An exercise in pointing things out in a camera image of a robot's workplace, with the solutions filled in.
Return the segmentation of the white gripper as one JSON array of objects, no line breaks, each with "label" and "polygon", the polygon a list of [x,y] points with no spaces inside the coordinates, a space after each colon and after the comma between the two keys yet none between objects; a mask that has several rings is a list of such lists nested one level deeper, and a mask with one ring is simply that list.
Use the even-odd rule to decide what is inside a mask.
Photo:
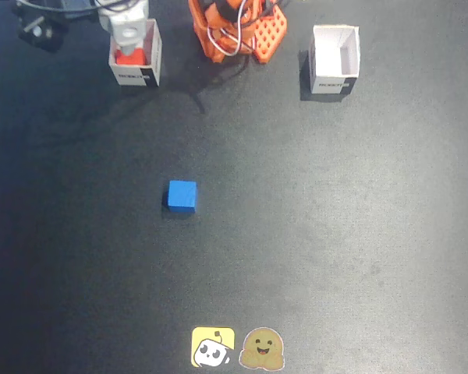
[{"label": "white gripper", "polygon": [[149,1],[97,1],[99,22],[126,56],[134,53],[145,38]]}]

